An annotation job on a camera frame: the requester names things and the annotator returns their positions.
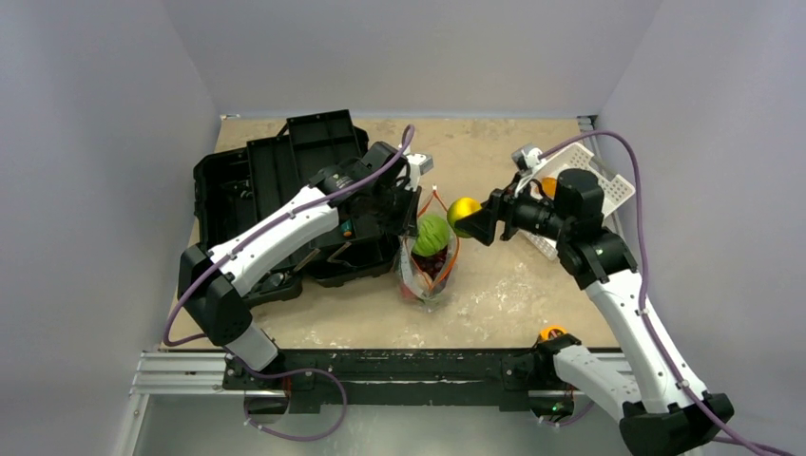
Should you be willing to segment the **green cabbage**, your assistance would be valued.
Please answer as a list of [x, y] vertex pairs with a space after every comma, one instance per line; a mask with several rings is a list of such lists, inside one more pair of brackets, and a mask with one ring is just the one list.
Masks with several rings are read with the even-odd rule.
[[450, 226], [445, 218], [427, 214], [418, 219], [418, 236], [412, 252], [421, 257], [432, 257], [445, 249], [450, 241]]

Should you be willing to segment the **yellow orange fruit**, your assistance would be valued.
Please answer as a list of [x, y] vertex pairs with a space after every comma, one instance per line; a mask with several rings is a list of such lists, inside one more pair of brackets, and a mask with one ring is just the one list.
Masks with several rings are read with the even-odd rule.
[[466, 218], [482, 208], [481, 203], [473, 198], [463, 197], [454, 201], [447, 212], [447, 221], [450, 228], [459, 238], [470, 238], [470, 234], [460, 230], [456, 223], [458, 220]]

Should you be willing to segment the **clear zip bag orange zipper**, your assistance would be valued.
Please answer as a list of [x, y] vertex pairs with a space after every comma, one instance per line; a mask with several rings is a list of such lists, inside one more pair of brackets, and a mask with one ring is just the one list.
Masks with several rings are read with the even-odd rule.
[[431, 312], [448, 295], [460, 239], [448, 221], [449, 207], [434, 187], [415, 213], [415, 236], [404, 236], [393, 271], [402, 299]]

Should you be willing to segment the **dark red grapes bunch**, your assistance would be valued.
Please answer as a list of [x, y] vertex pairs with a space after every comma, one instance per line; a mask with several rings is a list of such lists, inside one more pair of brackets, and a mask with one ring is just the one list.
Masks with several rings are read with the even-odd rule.
[[419, 270], [426, 274], [432, 283], [441, 281], [451, 269], [451, 258], [447, 249], [443, 249], [432, 256], [413, 254], [413, 260]]

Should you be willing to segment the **pink peach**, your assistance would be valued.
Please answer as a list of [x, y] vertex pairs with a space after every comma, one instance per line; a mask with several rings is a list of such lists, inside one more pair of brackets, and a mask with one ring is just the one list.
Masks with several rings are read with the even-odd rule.
[[410, 301], [419, 301], [421, 299], [421, 289], [417, 286], [402, 283], [400, 285], [400, 293], [404, 299]]

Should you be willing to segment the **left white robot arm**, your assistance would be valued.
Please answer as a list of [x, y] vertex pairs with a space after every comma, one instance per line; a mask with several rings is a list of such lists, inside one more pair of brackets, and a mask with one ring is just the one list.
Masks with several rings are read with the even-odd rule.
[[392, 236], [411, 235], [420, 178], [433, 159], [374, 143], [357, 161], [324, 167], [273, 214], [244, 233], [208, 249], [197, 245], [181, 256], [179, 309], [186, 310], [210, 342], [246, 365], [259, 388], [282, 379], [280, 349], [254, 321], [245, 297], [273, 268], [349, 218], [370, 216]]

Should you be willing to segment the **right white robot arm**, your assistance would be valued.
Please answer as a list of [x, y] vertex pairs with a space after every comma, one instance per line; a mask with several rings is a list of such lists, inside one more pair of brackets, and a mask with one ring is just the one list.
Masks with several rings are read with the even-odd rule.
[[711, 393], [675, 349], [642, 287], [624, 240], [603, 225], [605, 193], [583, 169], [559, 174], [554, 196], [535, 199], [517, 182], [492, 191], [454, 226], [485, 245], [522, 230], [552, 238], [565, 271], [594, 303], [616, 336], [632, 375], [601, 361], [573, 335], [539, 344], [536, 379], [577, 388], [619, 426], [633, 455], [679, 455], [710, 443], [734, 415], [729, 398]]

